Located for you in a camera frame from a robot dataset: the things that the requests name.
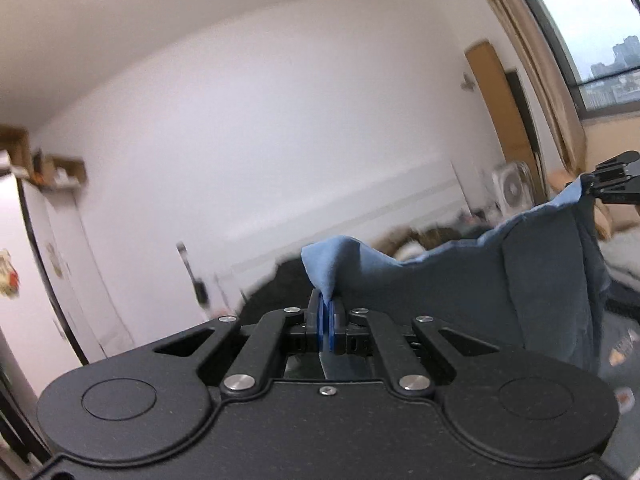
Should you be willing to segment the beige curtain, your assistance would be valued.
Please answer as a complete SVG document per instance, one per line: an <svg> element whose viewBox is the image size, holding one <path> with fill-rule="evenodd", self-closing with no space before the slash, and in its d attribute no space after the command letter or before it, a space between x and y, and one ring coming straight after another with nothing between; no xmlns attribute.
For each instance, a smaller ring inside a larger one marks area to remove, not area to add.
<svg viewBox="0 0 640 480"><path fill-rule="evenodd" d="M566 170L585 169L587 141L574 101L542 29L525 0L487 0L518 52Z"/></svg>

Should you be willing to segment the cardboard box on wardrobe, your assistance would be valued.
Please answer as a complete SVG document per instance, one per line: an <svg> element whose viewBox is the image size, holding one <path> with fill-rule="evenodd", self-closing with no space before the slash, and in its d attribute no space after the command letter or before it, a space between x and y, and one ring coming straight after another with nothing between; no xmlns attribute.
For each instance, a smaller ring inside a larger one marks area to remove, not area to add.
<svg viewBox="0 0 640 480"><path fill-rule="evenodd" d="M88 181L86 165L81 158L38 153L32 161L35 182L43 188L51 190L81 188Z"/></svg>

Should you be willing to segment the window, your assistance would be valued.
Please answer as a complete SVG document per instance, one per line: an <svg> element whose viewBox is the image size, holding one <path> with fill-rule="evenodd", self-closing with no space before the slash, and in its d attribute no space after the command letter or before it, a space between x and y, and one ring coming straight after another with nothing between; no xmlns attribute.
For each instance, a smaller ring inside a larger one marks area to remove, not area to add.
<svg viewBox="0 0 640 480"><path fill-rule="evenodd" d="M639 109L639 0L525 0L582 119Z"/></svg>

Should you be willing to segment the white box fan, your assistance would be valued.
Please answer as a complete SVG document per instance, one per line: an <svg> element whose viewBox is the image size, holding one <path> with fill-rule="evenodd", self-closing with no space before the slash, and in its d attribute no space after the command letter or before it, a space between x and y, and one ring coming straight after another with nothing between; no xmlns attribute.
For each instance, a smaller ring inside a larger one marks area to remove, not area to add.
<svg viewBox="0 0 640 480"><path fill-rule="evenodd" d="M535 206L533 181L525 162L508 162L491 174L496 205L504 218Z"/></svg>

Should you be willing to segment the white wardrobe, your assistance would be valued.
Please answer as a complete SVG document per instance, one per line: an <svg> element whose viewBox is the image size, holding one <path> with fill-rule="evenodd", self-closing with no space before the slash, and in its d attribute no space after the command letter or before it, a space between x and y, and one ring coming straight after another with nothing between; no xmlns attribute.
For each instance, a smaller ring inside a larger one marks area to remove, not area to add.
<svg viewBox="0 0 640 480"><path fill-rule="evenodd" d="M13 174L1 178L1 333L35 394L134 346L73 194L43 192Z"/></svg>

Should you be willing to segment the light blue garment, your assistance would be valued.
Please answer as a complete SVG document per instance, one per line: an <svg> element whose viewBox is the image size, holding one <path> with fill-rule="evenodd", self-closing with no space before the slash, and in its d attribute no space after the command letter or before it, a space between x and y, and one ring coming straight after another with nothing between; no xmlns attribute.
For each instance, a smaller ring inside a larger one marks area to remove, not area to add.
<svg viewBox="0 0 640 480"><path fill-rule="evenodd" d="M476 240L409 261L336 236L304 247L303 264L321 295L348 310L383 312L399 325L429 315L597 373L610 278L585 183L576 179Z"/></svg>

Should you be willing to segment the pile of dark clothes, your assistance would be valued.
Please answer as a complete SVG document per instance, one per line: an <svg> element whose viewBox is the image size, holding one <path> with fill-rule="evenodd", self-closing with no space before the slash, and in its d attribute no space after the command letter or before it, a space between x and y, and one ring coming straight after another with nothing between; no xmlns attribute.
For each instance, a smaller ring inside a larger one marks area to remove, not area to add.
<svg viewBox="0 0 640 480"><path fill-rule="evenodd" d="M300 257L280 261L273 274L250 290L240 312L242 324L258 323L268 312L287 307L306 308L314 290Z"/></svg>

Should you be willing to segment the white headboard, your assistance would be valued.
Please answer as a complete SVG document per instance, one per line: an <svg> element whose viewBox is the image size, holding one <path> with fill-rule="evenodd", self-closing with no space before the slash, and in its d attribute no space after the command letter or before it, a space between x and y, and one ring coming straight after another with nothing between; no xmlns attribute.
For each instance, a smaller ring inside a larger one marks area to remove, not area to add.
<svg viewBox="0 0 640 480"><path fill-rule="evenodd" d="M224 241L224 267L216 275L222 304L232 311L277 263L318 240L346 235L372 243L396 226L422 230L468 212L454 166L446 159L369 183L323 205L232 234Z"/></svg>

